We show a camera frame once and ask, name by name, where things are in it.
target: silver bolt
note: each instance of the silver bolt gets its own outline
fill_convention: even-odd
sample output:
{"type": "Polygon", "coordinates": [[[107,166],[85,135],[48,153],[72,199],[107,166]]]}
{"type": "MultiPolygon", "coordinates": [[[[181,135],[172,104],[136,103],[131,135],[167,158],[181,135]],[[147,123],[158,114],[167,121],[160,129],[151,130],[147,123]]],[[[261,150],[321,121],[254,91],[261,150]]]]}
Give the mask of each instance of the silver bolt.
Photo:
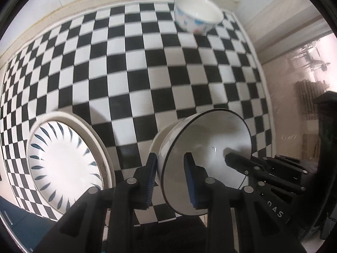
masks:
{"type": "Polygon", "coordinates": [[[246,186],[243,188],[243,190],[246,192],[246,193],[253,193],[254,192],[254,189],[250,186],[246,186]]]}
{"type": "Polygon", "coordinates": [[[97,187],[90,187],[88,192],[90,194],[96,194],[98,192],[98,188],[97,187]]]}
{"type": "Polygon", "coordinates": [[[214,178],[212,178],[212,177],[207,177],[207,178],[205,179],[205,183],[213,184],[213,183],[215,183],[215,180],[214,180],[214,178]]]}
{"type": "Polygon", "coordinates": [[[129,178],[129,179],[126,180],[126,182],[128,184],[135,184],[137,182],[137,179],[136,178],[129,178]]]}

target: black and white checkered surface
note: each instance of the black and white checkered surface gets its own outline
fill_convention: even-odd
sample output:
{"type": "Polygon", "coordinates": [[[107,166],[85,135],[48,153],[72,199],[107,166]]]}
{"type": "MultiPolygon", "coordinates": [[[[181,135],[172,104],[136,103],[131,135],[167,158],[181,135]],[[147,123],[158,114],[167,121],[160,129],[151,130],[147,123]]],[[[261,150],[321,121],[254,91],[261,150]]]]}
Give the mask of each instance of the black and white checkered surface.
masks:
{"type": "MultiPolygon", "coordinates": [[[[1,95],[0,133],[7,174],[18,204],[57,220],[29,175],[25,144],[38,115],[73,112],[104,142],[117,181],[146,163],[152,139],[179,118],[211,108],[241,115],[254,155],[271,155],[263,86],[240,26],[231,13],[207,36],[183,32],[173,3],[128,3],[54,27],[15,54],[1,95]]],[[[174,219],[160,188],[143,224],[174,219]]]]}

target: bowl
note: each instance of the bowl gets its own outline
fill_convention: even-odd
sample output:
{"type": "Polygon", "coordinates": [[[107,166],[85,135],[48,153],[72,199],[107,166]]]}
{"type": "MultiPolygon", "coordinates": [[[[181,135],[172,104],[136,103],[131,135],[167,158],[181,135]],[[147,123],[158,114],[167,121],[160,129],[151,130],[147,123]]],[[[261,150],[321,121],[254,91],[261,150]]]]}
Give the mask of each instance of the bowl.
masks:
{"type": "Polygon", "coordinates": [[[205,34],[223,20],[223,12],[211,0],[174,0],[174,17],[183,30],[205,34]]]}
{"type": "Polygon", "coordinates": [[[26,157],[36,190],[61,214],[88,188],[116,185],[102,140],[76,115],[51,112],[38,117],[30,130],[26,157]]]}
{"type": "Polygon", "coordinates": [[[184,155],[191,152],[196,165],[228,187],[239,188],[245,175],[226,165],[225,156],[235,152],[250,159],[251,138],[244,120],[227,109],[197,113],[179,122],[167,134],[158,154],[158,178],[166,203],[181,215],[203,215],[189,198],[184,155]]]}

